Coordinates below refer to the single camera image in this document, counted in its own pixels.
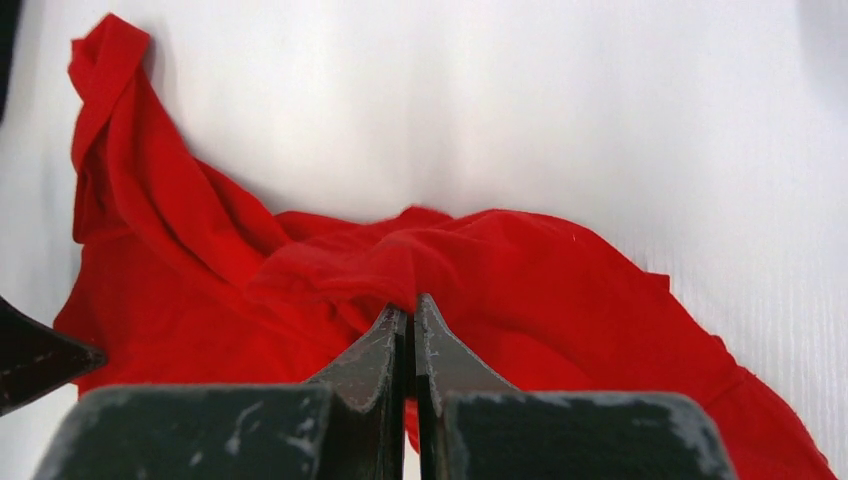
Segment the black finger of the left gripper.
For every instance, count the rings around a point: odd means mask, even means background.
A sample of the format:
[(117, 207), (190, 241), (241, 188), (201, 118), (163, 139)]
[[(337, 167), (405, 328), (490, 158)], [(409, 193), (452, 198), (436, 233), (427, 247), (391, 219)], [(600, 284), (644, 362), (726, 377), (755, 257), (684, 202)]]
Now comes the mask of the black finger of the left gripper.
[(99, 348), (1, 300), (1, 414), (18, 410), (107, 364)]

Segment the red t-shirt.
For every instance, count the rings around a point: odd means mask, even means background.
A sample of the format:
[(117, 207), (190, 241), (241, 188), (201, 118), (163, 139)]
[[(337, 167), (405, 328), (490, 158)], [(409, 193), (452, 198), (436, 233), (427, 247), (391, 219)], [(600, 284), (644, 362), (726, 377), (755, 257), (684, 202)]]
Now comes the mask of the red t-shirt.
[(54, 325), (109, 357), (81, 392), (300, 382), (385, 305), (410, 312), (427, 293), (519, 388), (681, 393), (714, 419), (740, 478), (832, 477), (794, 411), (696, 323), (667, 276), (542, 214), (272, 214), (188, 150), (145, 72), (149, 43), (107, 15), (72, 44), (82, 261)]

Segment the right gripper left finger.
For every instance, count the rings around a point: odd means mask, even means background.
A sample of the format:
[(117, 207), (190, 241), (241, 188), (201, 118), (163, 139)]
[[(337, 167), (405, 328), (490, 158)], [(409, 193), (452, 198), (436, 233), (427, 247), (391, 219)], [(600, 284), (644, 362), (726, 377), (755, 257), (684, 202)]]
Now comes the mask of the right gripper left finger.
[(407, 316), (385, 308), (300, 384), (109, 387), (65, 417), (39, 479), (399, 479)]

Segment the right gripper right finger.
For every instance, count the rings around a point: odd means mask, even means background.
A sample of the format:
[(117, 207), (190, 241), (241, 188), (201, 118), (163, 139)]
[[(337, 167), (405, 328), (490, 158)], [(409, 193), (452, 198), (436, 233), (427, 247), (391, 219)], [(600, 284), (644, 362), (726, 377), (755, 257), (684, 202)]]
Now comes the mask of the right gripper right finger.
[(425, 479), (733, 479), (712, 419), (661, 392), (522, 391), (448, 327), (434, 299), (413, 321)]

